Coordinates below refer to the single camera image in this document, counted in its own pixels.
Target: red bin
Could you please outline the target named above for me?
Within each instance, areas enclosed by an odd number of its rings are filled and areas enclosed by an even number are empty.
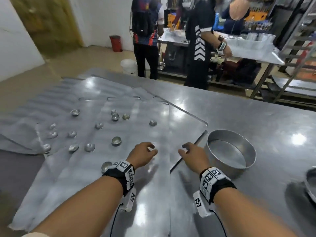
[[[110,36],[110,39],[111,39],[111,43],[112,43],[112,49],[114,52],[123,51],[120,36],[113,35],[113,36]]]

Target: man wearing black shirt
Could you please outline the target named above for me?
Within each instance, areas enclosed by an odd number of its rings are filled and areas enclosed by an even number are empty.
[[[207,89],[207,74],[210,53],[222,51],[225,57],[231,57],[231,49],[213,34],[215,6],[221,0],[195,0],[185,30],[189,44],[189,68],[185,86]]]

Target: hand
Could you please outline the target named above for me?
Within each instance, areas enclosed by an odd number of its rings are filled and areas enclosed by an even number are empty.
[[[134,166],[135,170],[147,165],[151,159],[157,155],[158,150],[150,151],[148,147],[152,149],[155,148],[155,146],[150,142],[142,142],[136,145],[128,155],[126,160]]]
[[[233,56],[232,50],[230,49],[229,46],[226,46],[226,47],[225,47],[225,49],[223,50],[223,53],[224,53],[224,56],[225,56],[226,58]]]
[[[188,153],[182,149],[179,149],[178,153],[193,172],[199,175],[203,170],[211,167],[209,159],[207,158],[203,148],[198,147],[197,145],[194,145],[190,142],[184,144],[182,147],[186,148]]]

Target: peach hijab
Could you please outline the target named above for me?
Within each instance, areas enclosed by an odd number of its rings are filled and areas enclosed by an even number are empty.
[[[247,0],[234,0],[229,6],[229,15],[231,19],[239,21],[246,15],[250,3]]]

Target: doorway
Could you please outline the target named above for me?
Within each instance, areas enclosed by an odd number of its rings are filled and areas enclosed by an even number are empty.
[[[68,0],[10,1],[44,59],[82,46]]]

